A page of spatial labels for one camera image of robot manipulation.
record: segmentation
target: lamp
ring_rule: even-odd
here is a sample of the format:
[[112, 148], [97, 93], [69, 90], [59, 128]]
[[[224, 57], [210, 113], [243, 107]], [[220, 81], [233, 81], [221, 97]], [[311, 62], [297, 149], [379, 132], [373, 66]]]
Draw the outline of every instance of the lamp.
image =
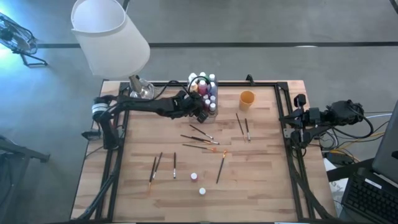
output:
[[93, 75], [128, 77], [149, 60], [147, 41], [116, 0], [77, 0], [71, 20]]

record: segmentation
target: wooden tabletop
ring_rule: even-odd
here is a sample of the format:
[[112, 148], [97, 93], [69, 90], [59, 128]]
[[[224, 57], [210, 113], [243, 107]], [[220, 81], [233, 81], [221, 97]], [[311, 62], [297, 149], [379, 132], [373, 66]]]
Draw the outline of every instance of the wooden tabletop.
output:
[[[291, 98], [306, 94], [303, 81], [287, 81]], [[104, 82], [101, 94], [118, 94], [119, 82]], [[176, 94], [168, 88], [164, 96]], [[238, 110], [239, 94], [251, 90], [256, 101], [247, 113]], [[189, 126], [188, 118], [171, 120], [154, 113], [131, 111], [119, 178], [114, 222], [287, 222], [297, 221], [279, 114], [271, 87], [220, 87], [219, 113], [213, 124], [194, 124], [221, 143], [217, 152], [183, 146], [203, 145], [180, 134], [206, 138]], [[236, 120], [248, 119], [251, 143], [244, 142]], [[102, 145], [90, 143], [87, 153]], [[228, 150], [216, 184], [223, 151]], [[163, 157], [148, 192], [154, 157]], [[173, 156], [177, 153], [177, 178]], [[84, 163], [72, 218], [83, 213], [98, 193], [106, 151], [90, 155]], [[304, 157], [310, 188], [320, 203], [335, 215], [333, 199], [318, 147]], [[196, 172], [198, 181], [191, 182]], [[206, 194], [199, 194], [204, 187]], [[301, 194], [303, 209], [306, 210]]]

